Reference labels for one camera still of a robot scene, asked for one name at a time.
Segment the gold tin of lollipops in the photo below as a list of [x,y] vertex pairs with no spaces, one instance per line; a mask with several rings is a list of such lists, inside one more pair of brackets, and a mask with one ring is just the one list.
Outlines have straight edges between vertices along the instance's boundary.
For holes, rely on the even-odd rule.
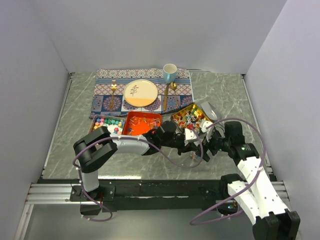
[[201,131],[201,122],[203,120],[210,122],[210,119],[195,103],[174,113],[170,120],[177,126],[180,133],[184,133],[184,129],[190,129],[191,127],[199,133]]

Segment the gold spoon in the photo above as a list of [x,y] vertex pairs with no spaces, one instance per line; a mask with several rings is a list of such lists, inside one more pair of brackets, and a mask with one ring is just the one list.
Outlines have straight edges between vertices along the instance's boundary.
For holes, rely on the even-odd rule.
[[177,97],[177,93],[176,93],[176,90],[177,90],[177,84],[175,82],[171,82],[170,83],[170,88],[173,90],[174,92],[174,96],[175,96],[175,101],[176,101],[176,107],[179,108],[180,104],[179,104],[179,100],[178,100],[178,97]]

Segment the patterned blue placemat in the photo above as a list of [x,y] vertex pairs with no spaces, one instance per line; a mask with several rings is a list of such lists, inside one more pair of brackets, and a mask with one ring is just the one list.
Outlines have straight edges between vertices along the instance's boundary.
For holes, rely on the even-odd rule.
[[[123,97],[126,85],[139,79],[151,81],[156,85],[158,90],[157,99],[146,107],[132,106],[128,104]],[[116,80],[117,88],[114,93],[113,108],[110,109],[112,80]],[[174,91],[170,88],[168,90],[166,111],[163,111],[166,83],[162,69],[99,69],[96,72],[89,118],[93,119],[95,115],[125,117],[131,111],[144,113],[153,112],[162,115],[173,113],[192,104],[194,102],[194,94],[190,72],[186,69],[179,68],[174,82],[177,84],[176,95],[179,101],[179,108],[177,108],[176,105]]]

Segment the aluminium rail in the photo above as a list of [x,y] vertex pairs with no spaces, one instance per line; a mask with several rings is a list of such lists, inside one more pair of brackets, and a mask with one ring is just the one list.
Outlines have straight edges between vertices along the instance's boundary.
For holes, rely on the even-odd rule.
[[[103,200],[111,202],[116,198],[136,199],[188,199],[222,200],[219,180],[141,180],[103,179],[99,181]],[[26,202],[29,204],[65,204],[89,200],[82,193],[79,183],[45,182],[35,183],[29,188]]]

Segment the blue mug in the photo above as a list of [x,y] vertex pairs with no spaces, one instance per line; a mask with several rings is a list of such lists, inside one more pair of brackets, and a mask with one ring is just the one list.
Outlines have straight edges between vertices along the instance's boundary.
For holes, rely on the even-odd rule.
[[178,68],[172,63],[168,63],[163,66],[163,79],[167,84],[171,84],[175,81]]

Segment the metal scoop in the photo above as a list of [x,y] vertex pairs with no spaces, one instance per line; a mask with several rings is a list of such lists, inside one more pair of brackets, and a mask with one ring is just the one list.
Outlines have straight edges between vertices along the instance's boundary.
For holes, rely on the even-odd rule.
[[210,120],[218,121],[222,118],[222,115],[217,108],[208,101],[201,103],[200,107]]

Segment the silver tin of star candies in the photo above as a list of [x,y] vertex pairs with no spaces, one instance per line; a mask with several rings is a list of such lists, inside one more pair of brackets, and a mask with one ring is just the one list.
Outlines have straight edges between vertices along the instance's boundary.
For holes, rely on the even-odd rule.
[[100,127],[107,127],[109,132],[121,135],[124,130],[125,123],[126,120],[122,117],[97,114],[93,117],[88,132],[91,133]]

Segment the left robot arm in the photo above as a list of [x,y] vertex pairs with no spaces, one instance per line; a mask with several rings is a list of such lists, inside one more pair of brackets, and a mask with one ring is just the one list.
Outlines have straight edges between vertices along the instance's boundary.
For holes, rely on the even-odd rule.
[[177,126],[165,121],[157,128],[140,135],[117,135],[102,126],[73,144],[73,165],[79,173],[81,194],[94,201],[100,194],[98,170],[115,154],[150,156],[165,153],[161,147],[177,149],[177,154],[195,152],[201,158],[205,151],[197,132],[192,128],[187,133],[177,133]]

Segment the orange tin of lollipops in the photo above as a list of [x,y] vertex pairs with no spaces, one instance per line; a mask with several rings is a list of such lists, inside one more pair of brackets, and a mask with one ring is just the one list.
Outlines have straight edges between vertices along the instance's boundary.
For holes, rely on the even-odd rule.
[[137,136],[158,128],[162,123],[162,117],[157,113],[130,111],[126,117],[122,134]]

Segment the cream and orange plate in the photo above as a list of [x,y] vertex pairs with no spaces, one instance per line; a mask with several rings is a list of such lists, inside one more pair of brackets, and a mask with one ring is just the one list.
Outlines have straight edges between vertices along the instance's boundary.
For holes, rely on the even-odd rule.
[[137,79],[128,83],[123,91],[124,100],[134,107],[146,107],[157,97],[157,86],[146,79]]

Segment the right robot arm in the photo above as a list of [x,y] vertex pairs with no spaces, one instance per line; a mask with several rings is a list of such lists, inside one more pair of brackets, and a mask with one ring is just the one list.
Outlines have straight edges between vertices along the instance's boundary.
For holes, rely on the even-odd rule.
[[206,134],[202,145],[215,155],[226,152],[241,172],[224,175],[220,179],[219,194],[234,199],[252,224],[256,240],[294,240],[301,219],[282,201],[262,164],[261,156],[252,143],[245,141],[242,125],[238,121],[224,124],[224,136],[214,129],[210,121],[200,124]]

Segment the gold fork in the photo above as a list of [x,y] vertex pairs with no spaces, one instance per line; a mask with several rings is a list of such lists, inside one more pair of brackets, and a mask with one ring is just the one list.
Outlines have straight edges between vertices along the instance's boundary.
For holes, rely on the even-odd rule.
[[111,101],[110,101],[110,105],[109,105],[111,110],[113,109],[113,106],[114,106],[114,94],[115,94],[116,90],[117,90],[117,82],[115,79],[113,79],[112,83],[111,83],[112,95],[111,95]]

